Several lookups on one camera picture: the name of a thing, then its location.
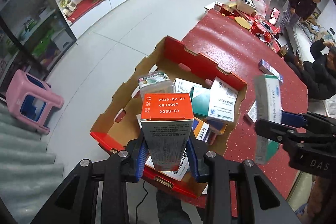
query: metal bolt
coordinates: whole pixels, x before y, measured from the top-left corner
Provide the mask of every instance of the metal bolt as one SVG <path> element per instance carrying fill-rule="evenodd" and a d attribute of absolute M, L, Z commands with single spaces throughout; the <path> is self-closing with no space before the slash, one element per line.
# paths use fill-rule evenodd
<path fill-rule="evenodd" d="M 254 165 L 253 160 L 244 160 L 244 164 L 248 167 L 252 167 Z"/>
<path fill-rule="evenodd" d="M 81 161 L 81 166 L 83 166 L 83 167 L 87 167 L 89 164 L 90 164 L 89 160 L 82 160 Z"/>
<path fill-rule="evenodd" d="M 216 156 L 216 152 L 214 151 L 208 151 L 206 154 L 209 158 L 214 158 Z"/>
<path fill-rule="evenodd" d="M 126 150 L 121 150 L 118 152 L 118 156 L 121 158 L 127 157 L 128 152 Z"/>

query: dark jacket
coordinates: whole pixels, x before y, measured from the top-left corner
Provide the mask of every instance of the dark jacket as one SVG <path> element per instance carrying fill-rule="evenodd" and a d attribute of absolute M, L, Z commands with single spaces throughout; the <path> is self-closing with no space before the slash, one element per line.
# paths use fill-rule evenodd
<path fill-rule="evenodd" d="M 304 71 L 301 72 L 302 81 L 308 88 L 308 98 L 326 100 L 336 94 L 336 71 L 326 67 L 327 54 L 321 51 L 325 48 L 324 40 L 315 41 L 310 46 L 314 63 L 305 61 Z"/>
<path fill-rule="evenodd" d="M 295 13 L 302 17 L 303 19 L 307 19 L 315 10 L 316 3 L 312 0 L 288 0 L 291 7 L 295 9 Z"/>

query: plastic stool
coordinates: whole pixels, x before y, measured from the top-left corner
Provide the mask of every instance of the plastic stool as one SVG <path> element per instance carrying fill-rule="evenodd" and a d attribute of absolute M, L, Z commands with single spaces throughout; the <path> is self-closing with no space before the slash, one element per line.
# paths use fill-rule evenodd
<path fill-rule="evenodd" d="M 39 113 L 33 105 L 35 99 L 43 101 Z M 50 132 L 44 124 L 52 107 L 61 108 L 64 104 L 64 99 L 53 93 L 46 82 L 22 70 L 15 72 L 6 92 L 6 101 L 14 117 L 44 134 Z"/>

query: red tablecloth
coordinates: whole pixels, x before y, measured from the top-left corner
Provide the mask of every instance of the red tablecloth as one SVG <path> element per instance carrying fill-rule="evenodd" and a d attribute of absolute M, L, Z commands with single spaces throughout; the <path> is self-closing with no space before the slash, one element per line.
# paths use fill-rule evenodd
<path fill-rule="evenodd" d="M 248 15 L 248 14 L 245 14 L 245 13 L 243 13 L 247 18 L 249 18 L 251 21 L 254 21 L 255 19 L 258 19 L 258 18 L 256 18 L 256 17 L 253 17 L 253 16 L 250 16 L 250 15 Z M 278 32 L 280 32 L 280 28 L 279 27 L 276 27 L 276 26 L 274 26 L 274 25 L 272 25 L 272 24 L 270 24 L 269 23 L 269 25 L 271 26 L 271 29 L 272 29 L 272 31 L 273 31 L 273 34 L 277 34 Z"/>
<path fill-rule="evenodd" d="M 261 59 L 266 60 L 284 77 L 284 84 L 281 86 L 283 109 L 294 113 L 307 112 L 306 86 L 275 52 L 234 20 L 210 10 L 182 42 L 188 49 L 205 54 L 215 60 L 222 69 L 236 74 L 248 83 L 246 98 L 240 107 L 241 115 L 237 128 L 232 131 L 227 143 L 228 149 L 224 156 L 226 159 L 238 162 L 254 159 L 254 125 L 247 122 L 244 115 L 255 100 L 253 77 L 262 74 L 258 69 Z M 287 198 L 297 173 L 288 166 L 288 161 L 289 156 L 281 147 L 268 164 L 259 166 L 284 198 Z M 206 203 L 206 195 L 197 199 L 177 197 L 200 207 L 204 207 Z M 232 214 L 236 215 L 235 199 L 232 200 Z"/>

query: floor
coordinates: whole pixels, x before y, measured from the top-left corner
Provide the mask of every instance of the floor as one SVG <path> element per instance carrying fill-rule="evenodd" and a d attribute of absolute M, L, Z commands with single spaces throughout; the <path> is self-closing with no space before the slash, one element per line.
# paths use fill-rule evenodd
<path fill-rule="evenodd" d="M 64 106 L 50 119 L 48 153 L 65 166 L 64 177 L 82 159 L 104 160 L 108 155 L 89 135 L 112 95 L 133 74 L 166 35 L 181 40 L 202 18 L 204 6 L 228 0 L 128 0 L 85 32 L 56 65 L 47 81 L 64 98 Z M 139 220 L 158 224 L 156 188 L 145 183 L 149 195 Z M 128 185 L 131 220 L 145 192 L 142 183 Z M 183 203 L 192 223 L 201 223 L 196 208 Z"/>

